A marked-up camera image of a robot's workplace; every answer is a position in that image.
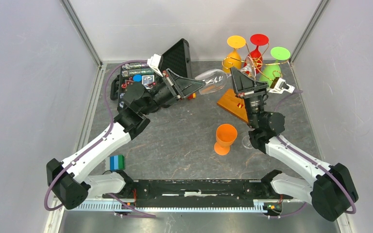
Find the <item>clear round wine glass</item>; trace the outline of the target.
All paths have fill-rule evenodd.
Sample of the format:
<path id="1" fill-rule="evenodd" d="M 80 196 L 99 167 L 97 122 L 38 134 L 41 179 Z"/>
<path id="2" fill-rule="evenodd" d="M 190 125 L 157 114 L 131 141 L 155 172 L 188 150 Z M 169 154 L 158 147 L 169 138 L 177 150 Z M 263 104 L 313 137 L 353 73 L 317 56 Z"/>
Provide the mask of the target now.
<path id="1" fill-rule="evenodd" d="M 251 57 L 245 58 L 246 65 L 244 65 L 243 68 L 240 69 L 241 72 L 249 71 L 252 68 L 255 68 L 255 65 L 253 64 Z M 201 95 L 210 94 L 213 92 L 217 92 L 224 88 L 226 85 L 228 78 L 231 77 L 231 74 L 225 73 L 221 69 L 210 69 L 207 70 L 198 76 L 195 77 L 195 80 L 200 80 L 205 82 L 205 86 L 199 90 L 199 93 Z"/>

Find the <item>orange wine glass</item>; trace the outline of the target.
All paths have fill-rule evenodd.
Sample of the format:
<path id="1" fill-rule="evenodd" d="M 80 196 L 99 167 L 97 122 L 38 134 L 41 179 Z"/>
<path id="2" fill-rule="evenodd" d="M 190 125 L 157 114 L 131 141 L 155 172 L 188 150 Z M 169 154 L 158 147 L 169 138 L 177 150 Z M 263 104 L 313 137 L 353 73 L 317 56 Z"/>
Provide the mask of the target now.
<path id="1" fill-rule="evenodd" d="M 227 155 L 230 151 L 231 145 L 237 138 L 237 130 L 231 124 L 221 124 L 216 130 L 216 143 L 214 144 L 214 151 L 218 155 Z"/>

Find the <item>clear flute wine glass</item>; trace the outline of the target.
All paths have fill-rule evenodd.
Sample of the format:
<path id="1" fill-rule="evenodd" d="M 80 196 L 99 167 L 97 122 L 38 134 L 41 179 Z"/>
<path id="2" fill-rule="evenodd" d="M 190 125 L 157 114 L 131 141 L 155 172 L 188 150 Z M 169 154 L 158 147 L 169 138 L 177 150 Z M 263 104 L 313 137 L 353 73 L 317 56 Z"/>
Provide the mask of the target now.
<path id="1" fill-rule="evenodd" d="M 250 137 L 248 135 L 243 137 L 242 145 L 246 149 L 252 149 L 253 148 L 252 145 L 251 145 L 251 142 L 250 142 Z"/>

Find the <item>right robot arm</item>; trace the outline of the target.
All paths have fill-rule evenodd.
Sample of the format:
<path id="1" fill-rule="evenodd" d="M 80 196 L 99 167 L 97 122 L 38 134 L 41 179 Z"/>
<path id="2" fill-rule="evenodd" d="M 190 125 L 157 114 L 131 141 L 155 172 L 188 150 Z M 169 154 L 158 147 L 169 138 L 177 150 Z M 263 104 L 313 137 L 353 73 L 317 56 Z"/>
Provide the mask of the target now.
<path id="1" fill-rule="evenodd" d="M 299 199 L 328 221 L 355 214 L 359 197 L 349 169 L 341 163 L 321 161 L 290 143 L 282 136 L 285 116 L 265 110 L 268 83 L 250 78 L 236 67 L 230 73 L 234 93 L 244 101 L 251 146 L 300 175 L 295 178 L 274 170 L 265 176 L 262 194 L 267 198 L 282 194 Z"/>

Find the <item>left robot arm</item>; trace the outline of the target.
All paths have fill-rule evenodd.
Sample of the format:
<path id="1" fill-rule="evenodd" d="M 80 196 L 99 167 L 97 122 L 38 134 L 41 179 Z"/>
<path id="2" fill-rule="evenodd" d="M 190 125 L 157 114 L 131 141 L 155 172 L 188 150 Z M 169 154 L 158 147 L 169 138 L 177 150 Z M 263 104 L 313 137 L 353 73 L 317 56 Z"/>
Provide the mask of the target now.
<path id="1" fill-rule="evenodd" d="M 49 191 L 68 210 L 87 198 L 118 194 L 122 198 L 133 192 L 133 184 L 117 172 L 91 176 L 90 172 L 112 152 L 141 134 L 150 123 L 147 114 L 186 99 L 205 86 L 204 81 L 189 79 L 166 69 L 162 81 L 151 89 L 141 82 L 127 86 L 123 96 L 125 107 L 113 117 L 109 126 L 73 155 L 46 165 Z"/>

